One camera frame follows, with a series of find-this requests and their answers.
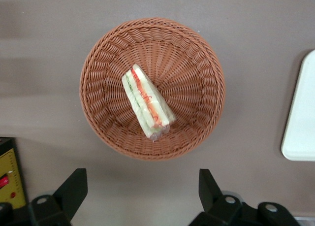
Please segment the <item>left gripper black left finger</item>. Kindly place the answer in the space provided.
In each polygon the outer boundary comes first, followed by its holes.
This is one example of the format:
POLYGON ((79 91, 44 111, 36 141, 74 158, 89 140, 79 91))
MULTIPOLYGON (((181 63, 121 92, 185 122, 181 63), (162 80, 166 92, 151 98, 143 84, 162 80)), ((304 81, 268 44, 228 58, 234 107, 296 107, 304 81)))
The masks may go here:
POLYGON ((33 226, 70 226, 88 193, 87 170, 76 169, 53 194, 36 197, 29 204, 33 226))

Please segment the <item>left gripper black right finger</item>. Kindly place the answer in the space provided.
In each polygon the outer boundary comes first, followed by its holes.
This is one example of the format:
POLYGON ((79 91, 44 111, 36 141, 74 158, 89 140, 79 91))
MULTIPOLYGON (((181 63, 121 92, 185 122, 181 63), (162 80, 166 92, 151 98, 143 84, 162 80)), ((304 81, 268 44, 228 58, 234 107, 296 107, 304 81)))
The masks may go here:
POLYGON ((234 226, 241 214, 242 203, 230 194, 223 194, 208 169, 199 170, 199 198, 204 209, 191 226, 234 226))

